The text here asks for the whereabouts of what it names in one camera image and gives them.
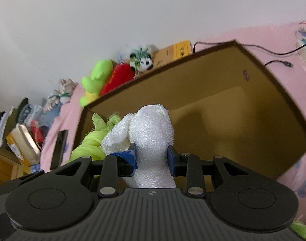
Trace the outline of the panda plush toy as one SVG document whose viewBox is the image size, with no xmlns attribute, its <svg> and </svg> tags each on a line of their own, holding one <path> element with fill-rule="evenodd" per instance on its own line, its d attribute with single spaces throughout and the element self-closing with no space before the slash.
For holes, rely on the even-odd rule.
<svg viewBox="0 0 306 241">
<path fill-rule="evenodd" d="M 151 47 L 140 47 L 132 50 L 129 55 L 129 65 L 136 74 L 146 72 L 154 67 Z"/>
</svg>

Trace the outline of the brown cardboard box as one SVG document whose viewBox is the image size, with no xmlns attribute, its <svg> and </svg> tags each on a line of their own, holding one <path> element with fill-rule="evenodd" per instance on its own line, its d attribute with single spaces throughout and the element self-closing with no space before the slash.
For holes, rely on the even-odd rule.
<svg viewBox="0 0 306 241">
<path fill-rule="evenodd" d="M 286 89 L 236 41 L 207 48 L 130 81 L 89 104 L 74 143 L 94 113 L 124 116 L 161 104 L 179 153 L 224 156 L 276 179 L 306 153 L 306 119 Z"/>
</svg>

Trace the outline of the pink bed sheet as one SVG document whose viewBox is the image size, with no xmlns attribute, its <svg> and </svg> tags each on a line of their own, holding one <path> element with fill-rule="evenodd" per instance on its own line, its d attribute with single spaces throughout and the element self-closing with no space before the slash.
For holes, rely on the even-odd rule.
<svg viewBox="0 0 306 241">
<path fill-rule="evenodd" d="M 236 41 L 252 53 L 286 89 L 306 119 L 306 63 L 298 53 L 294 52 L 297 43 L 296 31 L 299 27 L 300 23 L 293 22 L 281 26 L 238 29 L 218 36 L 217 41 L 222 44 Z M 198 45 L 195 53 L 207 48 L 210 47 Z M 57 131 L 69 131 L 64 160 L 69 159 L 71 151 L 77 146 L 74 140 L 84 111 L 78 106 L 77 101 L 82 92 L 83 89 L 78 87 L 71 103 L 62 108 L 60 115 L 54 121 L 41 154 L 41 169 L 45 171 L 50 169 Z M 276 179 L 296 193 L 299 199 L 296 218 L 306 223 L 306 153 Z"/>
</svg>

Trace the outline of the white fluffy towel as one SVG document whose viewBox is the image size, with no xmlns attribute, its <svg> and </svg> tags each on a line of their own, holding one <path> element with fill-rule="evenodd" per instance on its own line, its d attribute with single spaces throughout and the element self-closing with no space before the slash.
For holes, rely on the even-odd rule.
<svg viewBox="0 0 306 241">
<path fill-rule="evenodd" d="M 131 188 L 176 187 L 167 161 L 168 146 L 174 143 L 174 130 L 168 110 L 160 104 L 142 107 L 124 116 L 104 137 L 101 149 L 105 155 L 125 151 L 136 145 L 138 168 L 124 181 Z"/>
</svg>

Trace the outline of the white power strip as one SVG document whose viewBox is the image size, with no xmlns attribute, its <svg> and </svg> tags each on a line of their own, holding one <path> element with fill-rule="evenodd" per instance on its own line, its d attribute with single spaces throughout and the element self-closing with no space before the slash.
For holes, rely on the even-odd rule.
<svg viewBox="0 0 306 241">
<path fill-rule="evenodd" d="M 298 53 L 306 62 L 306 27 L 299 27 L 296 31 Z"/>
</svg>

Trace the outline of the green yellow dinosaur plush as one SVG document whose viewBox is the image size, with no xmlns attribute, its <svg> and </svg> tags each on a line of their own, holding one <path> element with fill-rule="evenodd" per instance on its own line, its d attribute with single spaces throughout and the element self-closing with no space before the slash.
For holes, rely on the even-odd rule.
<svg viewBox="0 0 306 241">
<path fill-rule="evenodd" d="M 79 100 L 82 107 L 87 106 L 100 97 L 100 92 L 112 71 L 113 63 L 110 59 L 100 60 L 96 63 L 90 76 L 82 78 L 81 85 L 85 91 L 85 95 Z"/>
</svg>

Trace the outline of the red plush toy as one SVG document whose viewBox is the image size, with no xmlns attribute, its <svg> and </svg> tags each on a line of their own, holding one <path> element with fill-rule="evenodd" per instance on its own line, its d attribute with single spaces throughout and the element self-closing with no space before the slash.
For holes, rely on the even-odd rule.
<svg viewBox="0 0 306 241">
<path fill-rule="evenodd" d="M 129 64 L 122 63 L 116 65 L 113 68 L 112 74 L 110 75 L 104 87 L 102 88 L 100 92 L 100 97 L 133 80 L 134 76 L 135 72 Z"/>
</svg>

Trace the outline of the yellow cardboard box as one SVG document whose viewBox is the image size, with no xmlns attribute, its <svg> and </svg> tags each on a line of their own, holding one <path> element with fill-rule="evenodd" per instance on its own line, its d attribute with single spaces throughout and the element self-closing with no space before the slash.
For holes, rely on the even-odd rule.
<svg viewBox="0 0 306 241">
<path fill-rule="evenodd" d="M 184 40 L 154 52 L 153 65 L 155 68 L 159 68 L 191 54 L 191 42 Z"/>
</svg>

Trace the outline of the green pickle plush toy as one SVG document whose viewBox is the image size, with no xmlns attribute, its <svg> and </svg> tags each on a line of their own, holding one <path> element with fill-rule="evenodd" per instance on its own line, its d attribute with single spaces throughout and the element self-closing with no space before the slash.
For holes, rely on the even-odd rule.
<svg viewBox="0 0 306 241">
<path fill-rule="evenodd" d="M 300 237 L 306 240 L 306 225 L 301 221 L 294 220 L 290 228 Z"/>
</svg>

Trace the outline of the lime green cloth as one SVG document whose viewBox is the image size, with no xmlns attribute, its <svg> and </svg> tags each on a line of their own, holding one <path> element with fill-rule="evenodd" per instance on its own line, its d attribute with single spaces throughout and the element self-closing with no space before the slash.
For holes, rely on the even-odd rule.
<svg viewBox="0 0 306 241">
<path fill-rule="evenodd" d="M 83 156 L 90 156 L 92 160 L 104 160 L 105 153 L 101 149 L 101 143 L 106 135 L 120 122 L 118 114 L 112 114 L 105 121 L 97 113 L 92 115 L 93 130 L 89 132 L 79 146 L 71 153 L 69 161 L 72 162 Z"/>
</svg>

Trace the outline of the black smartphone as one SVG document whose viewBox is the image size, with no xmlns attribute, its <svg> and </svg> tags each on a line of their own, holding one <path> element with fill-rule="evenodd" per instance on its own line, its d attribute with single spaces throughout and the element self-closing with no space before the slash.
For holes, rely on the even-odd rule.
<svg viewBox="0 0 306 241">
<path fill-rule="evenodd" d="M 50 164 L 50 170 L 55 170 L 61 166 L 63 161 L 63 155 L 66 149 L 66 141 L 68 136 L 68 130 L 60 131 L 57 135 L 52 161 Z"/>
</svg>

